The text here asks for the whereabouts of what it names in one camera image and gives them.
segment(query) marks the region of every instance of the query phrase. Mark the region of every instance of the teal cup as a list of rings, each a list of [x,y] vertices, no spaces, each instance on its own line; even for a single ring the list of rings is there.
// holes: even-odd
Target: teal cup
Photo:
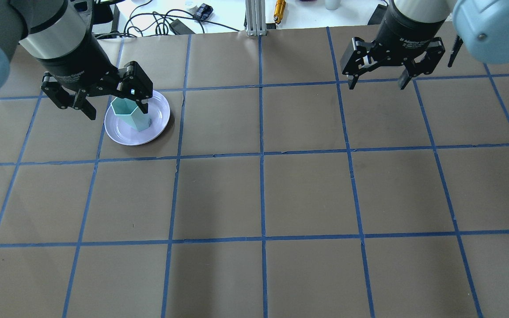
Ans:
[[[136,131],[143,131],[150,127],[150,116],[143,114],[139,105],[130,99],[115,97],[111,102],[111,108],[115,116]]]

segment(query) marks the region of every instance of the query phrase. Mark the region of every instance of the plate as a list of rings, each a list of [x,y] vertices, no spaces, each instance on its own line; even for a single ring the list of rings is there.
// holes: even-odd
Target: plate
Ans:
[[[125,121],[119,119],[113,113],[111,106],[105,113],[105,132],[116,143],[125,146],[136,146],[148,143],[158,137],[168,125],[170,119],[170,105],[166,98],[157,91],[153,91],[152,98],[149,98],[149,115],[152,119],[150,127],[143,131],[136,131]]]

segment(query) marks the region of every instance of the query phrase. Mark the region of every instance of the orange screwdriver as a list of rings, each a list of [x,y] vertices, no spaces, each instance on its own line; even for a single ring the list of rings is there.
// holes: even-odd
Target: orange screwdriver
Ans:
[[[274,9],[274,22],[280,24],[284,18],[284,9],[286,8],[285,0],[276,0],[276,9]]]

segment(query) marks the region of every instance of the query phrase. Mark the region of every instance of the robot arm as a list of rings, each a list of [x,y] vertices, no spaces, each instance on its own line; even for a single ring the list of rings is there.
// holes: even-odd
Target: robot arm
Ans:
[[[0,87],[19,42],[49,70],[42,91],[60,109],[72,107],[93,120],[95,108],[86,97],[114,95],[131,99],[148,112],[152,97],[148,76],[134,61],[121,69],[113,66],[69,0],[0,0],[2,19],[12,24],[0,24]]]
[[[451,12],[458,38],[449,67],[463,42],[481,62],[509,62],[509,0],[390,0],[376,39],[353,38],[341,58],[343,74],[352,76],[349,89],[380,66],[404,66],[400,89],[431,74],[445,53],[435,35]]]

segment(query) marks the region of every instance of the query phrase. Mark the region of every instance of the cup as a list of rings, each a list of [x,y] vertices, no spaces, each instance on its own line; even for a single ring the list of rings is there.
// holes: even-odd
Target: cup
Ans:
[[[341,0],[325,0],[327,10],[337,10],[341,6]]]
[[[139,105],[130,99],[115,97],[111,102],[111,108],[115,116],[136,131],[143,131],[150,127],[149,114],[143,114]]]

